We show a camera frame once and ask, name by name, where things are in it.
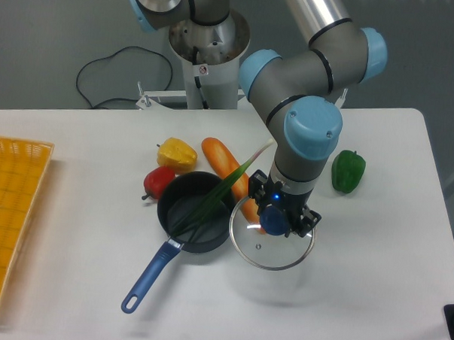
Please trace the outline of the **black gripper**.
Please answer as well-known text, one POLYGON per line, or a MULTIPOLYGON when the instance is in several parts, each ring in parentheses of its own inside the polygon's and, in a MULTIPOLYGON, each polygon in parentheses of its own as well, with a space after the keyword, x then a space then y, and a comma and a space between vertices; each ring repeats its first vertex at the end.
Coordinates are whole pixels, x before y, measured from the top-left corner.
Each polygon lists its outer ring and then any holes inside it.
POLYGON ((258 206, 261 227, 286 228, 285 237, 291 234, 304 237, 320 222, 321 215, 307 206, 311 191, 290 194, 283 190, 282 182, 273 183, 258 169, 248 179, 248 196, 258 206))

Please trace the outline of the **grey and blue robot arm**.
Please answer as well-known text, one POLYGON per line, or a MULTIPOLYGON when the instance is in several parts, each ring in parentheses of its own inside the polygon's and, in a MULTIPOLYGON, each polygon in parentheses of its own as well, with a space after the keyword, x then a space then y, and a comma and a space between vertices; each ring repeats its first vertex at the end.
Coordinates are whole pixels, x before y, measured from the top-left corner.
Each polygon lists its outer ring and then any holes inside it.
POLYGON ((245 94, 277 144, 270 173, 249 190, 254 222, 269 235, 306 235, 320 221, 309 196, 342 131, 326 96, 381 73, 388 49, 340 0, 285 1, 308 47, 292 58, 247 54, 250 29, 230 0, 129 0, 143 29, 169 30, 190 109, 235 108, 245 94))

